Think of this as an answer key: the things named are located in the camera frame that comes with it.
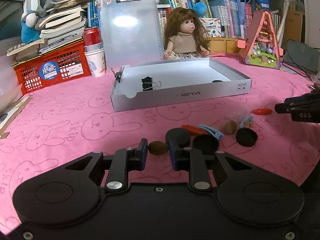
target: red storage basket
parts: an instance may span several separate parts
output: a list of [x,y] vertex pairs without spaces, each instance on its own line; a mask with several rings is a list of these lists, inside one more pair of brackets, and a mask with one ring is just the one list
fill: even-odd
[[[44,80],[39,75],[40,67],[48,61],[56,62],[60,70],[58,75],[52,80]],[[82,65],[83,74],[71,76],[68,67],[77,64]],[[53,52],[48,52],[40,57],[19,64],[14,67],[14,70],[19,84],[22,84],[21,91],[23,95],[55,84],[91,75],[87,59],[84,55],[83,41]]]

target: transparent clipboard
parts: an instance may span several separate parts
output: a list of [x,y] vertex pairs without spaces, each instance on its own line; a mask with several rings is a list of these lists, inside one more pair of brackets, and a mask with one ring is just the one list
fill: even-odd
[[157,4],[153,0],[101,0],[101,34],[107,68],[163,60]]

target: doll's hair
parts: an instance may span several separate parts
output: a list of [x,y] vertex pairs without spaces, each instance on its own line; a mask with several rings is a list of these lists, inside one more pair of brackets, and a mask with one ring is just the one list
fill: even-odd
[[193,31],[193,37],[196,41],[197,51],[200,52],[200,46],[205,49],[208,48],[208,41],[205,39],[207,37],[207,32],[205,31],[200,20],[196,16],[196,12],[192,9],[176,8],[168,16],[167,26],[164,31],[164,44],[168,45],[169,38],[176,36],[180,30],[180,25],[185,20],[193,19],[195,24],[195,30]]

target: pink tablecloth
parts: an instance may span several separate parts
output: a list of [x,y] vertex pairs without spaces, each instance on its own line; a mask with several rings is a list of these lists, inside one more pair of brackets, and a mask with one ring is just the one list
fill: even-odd
[[[12,206],[15,188],[27,179],[91,151],[113,154],[136,147],[141,138],[164,141],[166,132],[182,124],[220,125],[234,112],[274,108],[285,98],[309,92],[308,81],[278,70],[242,65],[235,58],[221,62],[253,79],[248,95],[114,113],[110,101],[113,76],[86,77],[30,94],[29,104],[0,140],[0,230],[8,233],[20,222]],[[319,159],[318,124],[292,122],[290,115],[255,116],[259,135],[254,147],[236,143],[235,135],[220,141],[220,150],[284,176],[300,185]],[[148,155],[143,172],[130,181],[184,182],[186,172],[172,171],[167,155]]]

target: pink toy house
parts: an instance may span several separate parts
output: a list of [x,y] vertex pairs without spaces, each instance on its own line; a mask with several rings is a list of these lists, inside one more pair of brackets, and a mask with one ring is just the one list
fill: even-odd
[[257,10],[247,30],[246,40],[238,40],[239,55],[248,65],[280,68],[283,49],[278,47],[277,36],[269,10]]

